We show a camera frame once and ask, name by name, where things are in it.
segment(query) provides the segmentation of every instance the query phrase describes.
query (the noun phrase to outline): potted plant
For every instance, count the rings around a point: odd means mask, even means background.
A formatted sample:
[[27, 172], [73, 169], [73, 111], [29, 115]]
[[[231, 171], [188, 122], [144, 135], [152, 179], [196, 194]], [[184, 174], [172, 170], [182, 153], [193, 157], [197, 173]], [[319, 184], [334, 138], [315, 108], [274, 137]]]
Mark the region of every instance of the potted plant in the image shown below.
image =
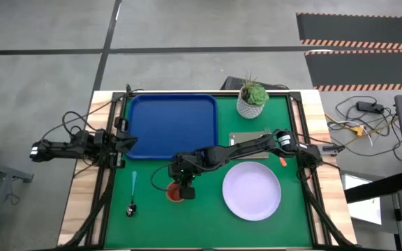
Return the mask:
[[244, 118], [253, 119], [260, 115], [268, 99], [265, 88], [247, 77], [238, 95], [237, 111]]

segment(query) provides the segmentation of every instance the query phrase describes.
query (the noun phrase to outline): white pot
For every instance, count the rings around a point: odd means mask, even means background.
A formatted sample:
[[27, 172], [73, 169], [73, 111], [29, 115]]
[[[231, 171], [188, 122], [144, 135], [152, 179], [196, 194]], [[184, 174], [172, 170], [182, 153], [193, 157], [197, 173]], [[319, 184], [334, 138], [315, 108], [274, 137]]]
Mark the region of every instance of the white pot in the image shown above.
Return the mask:
[[265, 106], [265, 104], [263, 104], [263, 105], [248, 104], [246, 101], [243, 100], [243, 98], [241, 98], [241, 90], [242, 89], [243, 89], [243, 87], [240, 89], [240, 93], [239, 93], [238, 99], [237, 99], [237, 111], [242, 117], [244, 117], [246, 119], [253, 119], [253, 118], [257, 117], [258, 115], [260, 115], [260, 113], [262, 113], [263, 107]]

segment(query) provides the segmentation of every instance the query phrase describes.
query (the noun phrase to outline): white plate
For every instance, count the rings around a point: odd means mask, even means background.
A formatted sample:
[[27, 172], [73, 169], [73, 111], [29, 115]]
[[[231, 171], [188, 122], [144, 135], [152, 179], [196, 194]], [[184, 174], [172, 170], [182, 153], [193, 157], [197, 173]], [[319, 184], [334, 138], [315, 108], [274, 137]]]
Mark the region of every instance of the white plate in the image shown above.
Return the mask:
[[274, 173], [257, 162], [241, 162], [223, 181], [223, 197], [229, 209], [245, 220], [264, 220], [277, 209], [281, 188]]

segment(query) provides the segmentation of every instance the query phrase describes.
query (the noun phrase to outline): silver spoon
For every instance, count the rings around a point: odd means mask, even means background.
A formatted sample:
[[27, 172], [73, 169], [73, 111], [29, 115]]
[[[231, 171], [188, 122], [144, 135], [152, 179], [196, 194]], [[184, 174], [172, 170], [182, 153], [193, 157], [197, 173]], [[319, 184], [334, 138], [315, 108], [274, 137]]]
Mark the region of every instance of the silver spoon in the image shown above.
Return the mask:
[[136, 176], [137, 172], [133, 171], [131, 173], [131, 178], [133, 179], [133, 187], [131, 188], [131, 203], [126, 208], [126, 216], [132, 217], [136, 213], [137, 206], [134, 204], [134, 187], [136, 186]]

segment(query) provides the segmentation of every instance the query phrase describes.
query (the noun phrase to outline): small red bowl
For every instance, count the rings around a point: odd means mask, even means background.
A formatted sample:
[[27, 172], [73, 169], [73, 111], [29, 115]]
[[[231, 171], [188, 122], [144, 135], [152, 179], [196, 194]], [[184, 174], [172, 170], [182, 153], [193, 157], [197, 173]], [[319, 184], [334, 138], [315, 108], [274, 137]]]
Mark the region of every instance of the small red bowl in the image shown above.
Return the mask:
[[181, 201], [183, 201], [184, 199], [182, 199], [179, 196], [179, 189], [180, 188], [181, 188], [181, 186], [179, 184], [176, 184], [176, 183], [173, 183], [173, 182], [168, 184], [168, 186], [167, 186], [167, 198], [170, 201], [173, 201], [173, 202], [181, 202]]

